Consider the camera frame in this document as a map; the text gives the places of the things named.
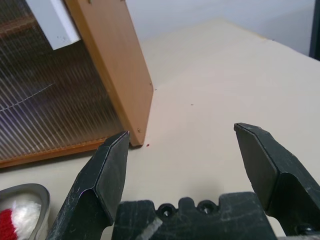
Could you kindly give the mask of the wooden cabinet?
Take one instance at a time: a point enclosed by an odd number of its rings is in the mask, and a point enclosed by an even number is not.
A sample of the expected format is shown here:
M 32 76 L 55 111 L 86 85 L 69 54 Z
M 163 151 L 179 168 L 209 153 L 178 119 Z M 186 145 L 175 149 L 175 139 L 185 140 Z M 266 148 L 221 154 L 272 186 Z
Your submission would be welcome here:
M 132 146 L 142 146 L 154 87 L 126 1 L 62 1 L 93 61 L 122 131 L 130 132 Z M 104 141 L 0 161 L 0 169 L 95 150 Z

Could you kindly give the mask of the metal bowl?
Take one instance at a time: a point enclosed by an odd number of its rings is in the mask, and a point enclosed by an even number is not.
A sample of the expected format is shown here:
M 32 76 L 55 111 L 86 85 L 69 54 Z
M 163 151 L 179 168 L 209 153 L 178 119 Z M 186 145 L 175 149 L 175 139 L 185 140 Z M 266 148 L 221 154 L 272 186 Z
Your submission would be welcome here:
M 48 235 L 48 217 L 50 214 L 50 194 L 37 183 L 26 183 L 0 190 L 0 210 L 12 207 L 12 204 L 33 201 L 41 205 L 36 227 L 28 240 L 45 240 Z

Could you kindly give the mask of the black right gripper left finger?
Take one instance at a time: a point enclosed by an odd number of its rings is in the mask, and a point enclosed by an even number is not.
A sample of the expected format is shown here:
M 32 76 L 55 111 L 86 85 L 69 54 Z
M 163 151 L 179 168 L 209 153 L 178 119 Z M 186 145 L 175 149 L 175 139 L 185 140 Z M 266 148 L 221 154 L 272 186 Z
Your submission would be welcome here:
M 126 180 L 130 134 L 101 144 L 80 170 L 46 240 L 100 240 L 113 225 Z

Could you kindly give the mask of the white door handle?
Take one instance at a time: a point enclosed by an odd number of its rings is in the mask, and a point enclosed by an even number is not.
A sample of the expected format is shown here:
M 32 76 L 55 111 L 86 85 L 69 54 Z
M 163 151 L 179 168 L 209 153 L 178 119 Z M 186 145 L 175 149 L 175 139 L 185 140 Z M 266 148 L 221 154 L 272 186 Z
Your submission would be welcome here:
M 25 1 L 53 50 L 81 40 L 63 0 Z

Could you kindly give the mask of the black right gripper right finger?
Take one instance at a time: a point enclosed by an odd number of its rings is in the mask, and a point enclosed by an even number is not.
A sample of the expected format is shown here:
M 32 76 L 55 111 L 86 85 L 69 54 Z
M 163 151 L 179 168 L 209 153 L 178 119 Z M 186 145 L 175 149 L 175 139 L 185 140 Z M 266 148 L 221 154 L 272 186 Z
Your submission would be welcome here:
M 298 158 L 259 126 L 235 123 L 251 186 L 286 236 L 320 235 L 320 185 Z

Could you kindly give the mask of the white plush snowman toy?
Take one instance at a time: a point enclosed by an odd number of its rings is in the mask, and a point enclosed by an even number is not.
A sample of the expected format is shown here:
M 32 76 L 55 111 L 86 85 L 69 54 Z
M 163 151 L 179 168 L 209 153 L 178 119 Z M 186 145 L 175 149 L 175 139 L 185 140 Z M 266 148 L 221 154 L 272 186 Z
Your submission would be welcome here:
M 0 240 L 28 240 L 41 213 L 34 201 L 16 202 L 0 211 Z

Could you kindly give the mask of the ribbed clear sliding door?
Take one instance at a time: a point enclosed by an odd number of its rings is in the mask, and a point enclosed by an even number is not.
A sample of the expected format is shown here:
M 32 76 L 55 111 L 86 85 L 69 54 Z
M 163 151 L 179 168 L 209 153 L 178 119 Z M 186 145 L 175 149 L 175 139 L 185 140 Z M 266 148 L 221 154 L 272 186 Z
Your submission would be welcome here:
M 85 43 L 52 49 L 26 0 L 0 0 L 0 161 L 122 129 Z

